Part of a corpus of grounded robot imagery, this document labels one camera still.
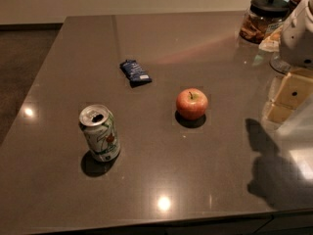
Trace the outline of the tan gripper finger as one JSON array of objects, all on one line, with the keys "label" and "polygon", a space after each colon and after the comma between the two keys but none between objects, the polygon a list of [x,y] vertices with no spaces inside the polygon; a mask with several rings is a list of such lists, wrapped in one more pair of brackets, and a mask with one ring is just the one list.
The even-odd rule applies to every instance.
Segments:
[{"label": "tan gripper finger", "polygon": [[266,118],[276,123],[284,122],[312,93],[313,71],[292,69],[283,78],[277,77],[269,94]]}]

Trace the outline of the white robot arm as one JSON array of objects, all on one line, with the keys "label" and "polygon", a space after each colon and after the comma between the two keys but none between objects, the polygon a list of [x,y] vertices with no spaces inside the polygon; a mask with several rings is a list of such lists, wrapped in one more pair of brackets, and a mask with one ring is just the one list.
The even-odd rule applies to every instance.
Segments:
[{"label": "white robot arm", "polygon": [[313,0],[301,0],[285,20],[270,65],[284,76],[266,117],[282,123],[313,92]]}]

